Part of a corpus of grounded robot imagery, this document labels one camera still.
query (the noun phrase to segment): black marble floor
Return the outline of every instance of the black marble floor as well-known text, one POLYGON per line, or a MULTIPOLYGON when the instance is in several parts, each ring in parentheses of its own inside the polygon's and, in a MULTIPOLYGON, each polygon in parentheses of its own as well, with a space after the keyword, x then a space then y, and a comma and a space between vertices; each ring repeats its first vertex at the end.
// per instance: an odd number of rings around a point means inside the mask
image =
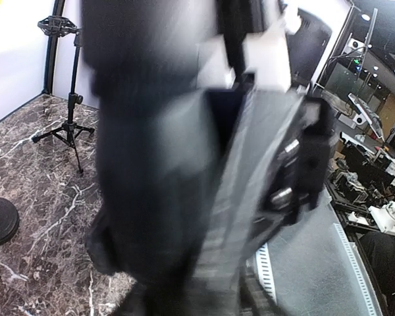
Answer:
MULTIPOLYGON (((0 197, 20 213, 20 228, 0 247, 0 316, 104 316, 131 287, 126 275, 97 273, 84 235, 101 200, 95 180, 95 136, 82 133, 77 173, 73 149, 56 138, 30 140, 66 117, 66 101, 43 95, 0 123, 0 197)), ((97 126, 83 105, 75 121, 97 126)))

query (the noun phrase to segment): white robot part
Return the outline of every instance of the white robot part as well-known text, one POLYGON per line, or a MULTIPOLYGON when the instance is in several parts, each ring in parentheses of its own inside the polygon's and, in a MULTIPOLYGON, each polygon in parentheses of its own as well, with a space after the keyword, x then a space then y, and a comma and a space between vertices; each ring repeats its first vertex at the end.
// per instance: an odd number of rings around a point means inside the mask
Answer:
POLYGON ((367 222, 366 218, 364 218, 362 216, 356 216, 356 214, 354 212, 348 214, 348 219, 352 222, 369 226, 369 223, 367 222))
POLYGON ((354 53, 356 56, 360 55, 363 52, 364 48, 364 43, 362 41, 357 41, 354 38, 350 38, 347 41, 347 45, 344 48, 344 53, 349 54, 349 53, 354 53))
POLYGON ((353 122, 355 122, 357 125, 363 125, 364 123, 367 122, 367 119, 365 118, 364 115, 358 114, 353 118, 353 122))
POLYGON ((278 11, 277 0, 265 0, 268 30, 248 34, 244 53, 248 70, 256 70, 256 86, 266 90, 287 92, 291 86, 290 60, 286 33, 296 33, 302 22, 297 1, 288 4, 284 14, 278 11))
POLYGON ((377 226, 385 234, 395 236, 395 202, 377 208, 371 206, 369 211, 374 218, 377 226))

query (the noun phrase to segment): white wall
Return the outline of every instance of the white wall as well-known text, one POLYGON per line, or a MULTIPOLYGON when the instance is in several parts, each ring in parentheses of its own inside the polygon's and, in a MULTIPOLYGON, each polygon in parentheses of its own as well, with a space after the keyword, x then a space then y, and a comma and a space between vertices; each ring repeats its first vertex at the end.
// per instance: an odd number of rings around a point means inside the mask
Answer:
MULTIPOLYGON (((71 20, 77 27, 82 27, 80 18, 80 0, 66 1, 63 16, 71 20)), ((59 39, 57 57, 55 63, 53 95, 67 99, 72 80, 73 58, 75 46, 73 45, 74 34, 69 34, 59 39)), ((78 77, 76 79, 76 93, 84 96, 84 104, 98 107, 98 100, 90 91, 90 78, 92 72, 79 60, 78 77)))
POLYGON ((0 5, 0 120, 41 93, 48 38, 37 27, 54 0, 3 0, 0 5))

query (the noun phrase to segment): black stand base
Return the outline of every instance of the black stand base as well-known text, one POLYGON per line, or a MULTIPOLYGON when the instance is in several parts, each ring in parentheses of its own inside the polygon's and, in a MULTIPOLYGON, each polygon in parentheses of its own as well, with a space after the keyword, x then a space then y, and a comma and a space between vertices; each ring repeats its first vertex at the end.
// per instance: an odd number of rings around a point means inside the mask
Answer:
POLYGON ((18 231, 19 214, 16 207, 0 197, 0 245, 8 242, 18 231))
POLYGON ((74 152, 76 154, 76 159, 78 161, 78 168, 79 172, 82 174, 84 172, 82 166, 80 165, 80 160, 79 160, 79 155, 78 155, 78 150, 76 148, 76 143, 74 140, 82 133, 83 131, 89 132, 90 134, 93 134, 95 132, 94 128, 90 127, 83 127, 80 125, 77 125, 76 123, 68 123, 67 121, 64 122, 59 128, 56 128, 54 130, 50 130, 49 132, 42 134, 40 136, 34 136, 32 138, 32 141, 34 143, 38 143, 40 140, 43 138, 46 138, 48 136, 55 136, 59 140, 61 140, 63 143, 65 143, 68 147, 73 148, 74 152), (66 132, 66 138, 62 137, 59 132, 66 132))

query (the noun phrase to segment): tripod stand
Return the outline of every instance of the tripod stand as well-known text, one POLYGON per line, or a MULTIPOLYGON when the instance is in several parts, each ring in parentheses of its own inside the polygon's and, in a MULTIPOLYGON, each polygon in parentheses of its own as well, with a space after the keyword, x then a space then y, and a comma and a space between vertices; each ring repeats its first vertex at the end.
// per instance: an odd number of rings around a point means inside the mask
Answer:
POLYGON ((84 97, 78 95, 75 92, 76 87, 76 76, 78 72, 78 63, 80 56, 80 48, 82 46, 81 43, 81 29, 78 29, 69 19, 63 18, 61 16, 49 16, 45 20, 38 22, 38 27, 43 30, 45 35, 47 36, 57 36, 64 37, 67 34, 75 34, 74 38, 74 46, 76 47, 76 51, 74 54, 74 62, 73 62, 73 71, 72 71, 72 83, 70 92, 68 94, 68 115, 67 120, 58 128, 46 132, 39 136, 34 136, 32 141, 34 143, 38 143, 43 138, 48 136, 55 136, 63 143, 65 143, 68 147, 73 148, 76 154, 76 159, 78 162, 79 172, 82 174, 84 172, 79 159, 78 150, 76 148, 75 139, 82 133, 83 131, 89 132, 90 134, 95 132, 94 128, 84 127, 73 122, 73 114, 74 107, 76 104, 82 104, 84 97), (59 134, 59 132, 66 132, 66 137, 63 137, 59 134))

